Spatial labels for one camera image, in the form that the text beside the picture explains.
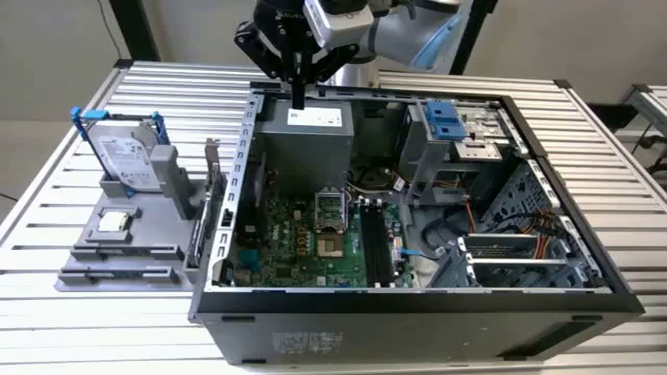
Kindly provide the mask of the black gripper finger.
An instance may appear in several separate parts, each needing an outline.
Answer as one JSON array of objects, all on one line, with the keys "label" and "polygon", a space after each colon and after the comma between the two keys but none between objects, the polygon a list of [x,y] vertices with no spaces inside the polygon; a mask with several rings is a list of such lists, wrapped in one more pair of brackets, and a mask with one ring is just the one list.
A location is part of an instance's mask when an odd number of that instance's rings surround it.
[{"label": "black gripper finger", "polygon": [[270,78],[279,78],[291,85],[292,108],[298,109],[298,64],[295,51],[290,44],[287,30],[279,23],[278,28],[278,50],[276,55],[267,44],[260,40],[260,29],[252,21],[239,24],[235,34],[235,43],[250,57],[255,65]]},{"label": "black gripper finger", "polygon": [[324,82],[334,73],[352,60],[359,53],[358,44],[343,45],[334,48],[316,62],[314,50],[306,50],[300,56],[298,70],[298,109],[304,109],[306,86]]}]

